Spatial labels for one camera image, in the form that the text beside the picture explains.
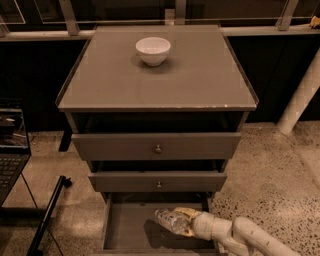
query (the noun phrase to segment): drawer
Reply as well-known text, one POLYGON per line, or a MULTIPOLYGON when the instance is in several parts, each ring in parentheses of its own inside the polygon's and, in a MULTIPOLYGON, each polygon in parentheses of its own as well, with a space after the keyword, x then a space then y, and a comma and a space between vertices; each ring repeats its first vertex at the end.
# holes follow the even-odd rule
POLYGON ((99 171, 89 173, 97 192, 218 192, 227 179, 213 171, 99 171))
POLYGON ((161 227, 155 211, 188 207, 210 211, 206 193, 108 193, 104 239, 98 255, 227 256, 215 241, 177 236, 161 227))
POLYGON ((74 134, 82 160, 230 159, 240 133, 74 134))

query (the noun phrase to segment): speckled floor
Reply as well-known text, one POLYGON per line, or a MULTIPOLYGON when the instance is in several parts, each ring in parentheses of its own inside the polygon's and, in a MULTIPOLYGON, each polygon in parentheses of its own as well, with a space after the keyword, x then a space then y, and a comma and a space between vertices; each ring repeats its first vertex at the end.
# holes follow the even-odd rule
MULTIPOLYGON (((289 136, 272 123, 246 124, 242 133, 213 213, 229 220, 246 216, 302 255, 320 255, 320 122, 300 122, 289 136)), ((71 177, 73 185, 62 190, 49 229, 63 255, 90 255, 101 248, 104 201, 74 147, 58 152, 61 135, 31 135, 24 176, 42 208, 59 176, 71 177)), ((4 207, 33 207, 22 178, 4 207)), ((26 255, 37 223, 0 224, 0 255, 26 255)), ((61 255, 47 232, 39 248, 44 255, 61 255)))

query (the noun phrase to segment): white bowl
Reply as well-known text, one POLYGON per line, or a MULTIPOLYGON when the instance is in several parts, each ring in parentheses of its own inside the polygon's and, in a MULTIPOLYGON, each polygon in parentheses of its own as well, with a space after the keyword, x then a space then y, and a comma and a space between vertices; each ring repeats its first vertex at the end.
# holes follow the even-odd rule
POLYGON ((159 66, 168 56, 171 44, 160 37, 147 37, 136 43, 138 56, 149 66, 159 66))

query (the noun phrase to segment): closed drawer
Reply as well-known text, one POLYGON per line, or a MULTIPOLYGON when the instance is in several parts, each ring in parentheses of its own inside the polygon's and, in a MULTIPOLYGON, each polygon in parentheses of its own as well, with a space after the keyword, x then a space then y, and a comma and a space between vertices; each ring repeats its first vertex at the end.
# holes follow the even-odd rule
POLYGON ((86 161, 230 159, 240 133, 74 134, 86 161))
POLYGON ((96 172, 89 179, 97 192, 217 192, 227 175, 212 171, 96 172))

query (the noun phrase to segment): white pipe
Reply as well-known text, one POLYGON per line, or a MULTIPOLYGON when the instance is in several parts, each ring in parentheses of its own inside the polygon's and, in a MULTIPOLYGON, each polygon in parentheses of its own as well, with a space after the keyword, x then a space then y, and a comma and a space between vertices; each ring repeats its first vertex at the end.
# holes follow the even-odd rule
POLYGON ((288 106, 286 107, 282 117, 277 123, 278 129, 289 134, 303 111, 320 87, 320 48, 314 56, 306 74, 302 78, 298 89, 292 96, 288 106))

